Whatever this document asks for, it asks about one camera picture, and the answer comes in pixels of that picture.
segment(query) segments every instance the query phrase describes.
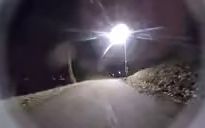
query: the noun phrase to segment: night sky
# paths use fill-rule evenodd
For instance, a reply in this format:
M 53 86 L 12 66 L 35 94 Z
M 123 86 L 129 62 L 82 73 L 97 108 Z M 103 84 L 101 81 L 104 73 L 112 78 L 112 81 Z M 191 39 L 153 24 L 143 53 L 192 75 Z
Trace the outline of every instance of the night sky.
M 78 81 L 87 74 L 113 75 L 124 72 L 121 48 L 112 48 L 101 58 L 104 41 L 79 41 L 88 34 L 68 33 L 65 29 L 106 30 L 110 22 L 123 21 L 134 29 L 164 26 L 155 41 L 133 41 L 128 45 L 130 73 L 174 57 L 191 60 L 197 54 L 195 29 L 181 0 L 102 0 L 102 11 L 95 0 L 23 0 L 13 19 L 8 40 L 8 63 L 16 95 L 33 93 L 70 83 L 67 65 L 48 66 L 48 56 L 61 43 L 71 42 Z M 190 40 L 166 38 L 192 37 Z

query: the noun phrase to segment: paved path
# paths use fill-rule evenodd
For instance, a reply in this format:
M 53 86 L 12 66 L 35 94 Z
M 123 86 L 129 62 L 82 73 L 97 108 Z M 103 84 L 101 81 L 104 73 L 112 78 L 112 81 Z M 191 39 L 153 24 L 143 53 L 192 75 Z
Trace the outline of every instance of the paved path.
M 25 115 L 14 104 L 16 100 L 4 106 L 22 128 L 30 123 L 40 128 L 165 128 L 180 109 L 173 102 L 140 95 L 114 79 L 79 83 Z

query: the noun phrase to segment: street light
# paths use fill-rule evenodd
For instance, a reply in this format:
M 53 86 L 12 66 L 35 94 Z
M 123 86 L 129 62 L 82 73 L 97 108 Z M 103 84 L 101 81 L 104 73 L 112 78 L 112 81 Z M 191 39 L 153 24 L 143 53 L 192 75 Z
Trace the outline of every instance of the street light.
M 107 35 L 110 43 L 113 45 L 120 45 L 125 44 L 127 39 L 129 38 L 131 32 L 127 25 L 125 24 L 118 24 L 114 26 L 110 33 Z

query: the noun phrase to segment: bright light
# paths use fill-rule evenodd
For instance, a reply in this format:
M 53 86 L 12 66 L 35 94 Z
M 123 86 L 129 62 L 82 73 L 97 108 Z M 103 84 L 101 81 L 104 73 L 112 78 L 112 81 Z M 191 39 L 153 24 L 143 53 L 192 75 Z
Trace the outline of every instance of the bright light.
M 127 25 L 118 24 L 111 29 L 108 38 L 111 44 L 125 44 L 131 32 Z

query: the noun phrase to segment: road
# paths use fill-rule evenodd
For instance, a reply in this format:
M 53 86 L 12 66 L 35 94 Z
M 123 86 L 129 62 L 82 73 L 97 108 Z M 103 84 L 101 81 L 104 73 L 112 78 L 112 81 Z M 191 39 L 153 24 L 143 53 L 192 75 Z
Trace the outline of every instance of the road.
M 181 110 L 171 101 L 139 94 L 118 79 L 77 83 L 26 112 L 17 101 L 13 98 L 3 106 L 22 128 L 165 128 Z

